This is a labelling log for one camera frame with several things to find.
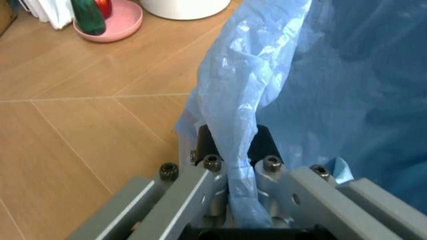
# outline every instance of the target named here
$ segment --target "hex socket screw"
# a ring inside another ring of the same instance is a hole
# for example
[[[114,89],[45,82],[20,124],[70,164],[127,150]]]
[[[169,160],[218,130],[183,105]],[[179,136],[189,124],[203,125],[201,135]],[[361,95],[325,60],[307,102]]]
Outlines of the hex socket screw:
[[[314,164],[310,169],[326,181],[328,181],[328,178],[331,176],[329,171],[322,165]]]
[[[218,172],[221,170],[221,165],[221,157],[216,154],[209,154],[203,158],[203,167],[212,172]]]
[[[270,173],[279,171],[282,167],[282,160],[274,155],[268,155],[262,160],[264,170]]]
[[[175,181],[180,174],[178,165],[173,162],[166,162],[161,165],[158,173],[160,175],[161,180],[169,182]]]

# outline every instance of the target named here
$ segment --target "red object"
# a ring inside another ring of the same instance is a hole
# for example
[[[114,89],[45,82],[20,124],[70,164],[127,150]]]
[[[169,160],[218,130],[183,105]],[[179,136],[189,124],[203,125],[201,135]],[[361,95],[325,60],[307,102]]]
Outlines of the red object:
[[[139,4],[129,0],[113,0],[114,11],[105,20],[106,30],[101,35],[89,35],[82,32],[74,19],[73,25],[77,33],[84,39],[100,43],[109,43],[124,39],[138,30],[143,21],[143,10]]]
[[[111,16],[111,12],[113,11],[111,0],[95,0],[95,3],[99,11],[101,11],[104,19],[107,19]]]

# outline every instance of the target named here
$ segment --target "black screw head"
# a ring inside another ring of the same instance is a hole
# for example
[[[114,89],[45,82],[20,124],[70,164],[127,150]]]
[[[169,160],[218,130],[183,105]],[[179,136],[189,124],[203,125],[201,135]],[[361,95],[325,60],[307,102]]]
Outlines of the black screw head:
[[[172,162],[164,163],[159,169],[160,179],[163,181],[175,181],[179,174],[178,165]]]
[[[275,173],[282,167],[282,160],[274,155],[268,155],[262,160],[262,166],[267,172]]]
[[[203,167],[212,172],[221,170],[221,157],[216,154],[210,154],[203,158]]]

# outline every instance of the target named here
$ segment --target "screw hole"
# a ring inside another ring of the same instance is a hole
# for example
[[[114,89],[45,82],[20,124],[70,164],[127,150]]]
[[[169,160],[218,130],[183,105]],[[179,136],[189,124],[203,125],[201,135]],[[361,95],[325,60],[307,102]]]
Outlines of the screw hole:
[[[298,195],[296,195],[295,193],[292,194],[292,201],[294,204],[296,205],[300,205],[301,201],[300,201],[300,197],[298,197]]]
[[[163,164],[163,166],[161,166],[163,171],[172,171],[175,168],[175,164],[168,162]]]
[[[267,161],[269,161],[269,162],[272,162],[272,163],[278,163],[279,162],[279,159],[277,158],[277,157],[275,157],[275,156],[269,156],[268,158],[267,158]]]
[[[207,161],[208,162],[215,162],[216,160],[217,160],[216,156],[209,156],[209,157],[207,157]]]
[[[324,168],[324,167],[322,167],[322,166],[316,166],[316,168],[315,168],[319,173],[321,173],[321,174],[326,174],[327,173],[327,171],[326,171],[326,169]]]

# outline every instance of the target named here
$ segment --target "white container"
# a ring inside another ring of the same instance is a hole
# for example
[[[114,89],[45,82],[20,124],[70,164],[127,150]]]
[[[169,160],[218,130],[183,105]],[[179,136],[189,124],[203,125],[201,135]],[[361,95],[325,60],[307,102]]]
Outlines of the white container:
[[[230,0],[140,0],[150,13],[166,19],[193,20],[225,9]]]

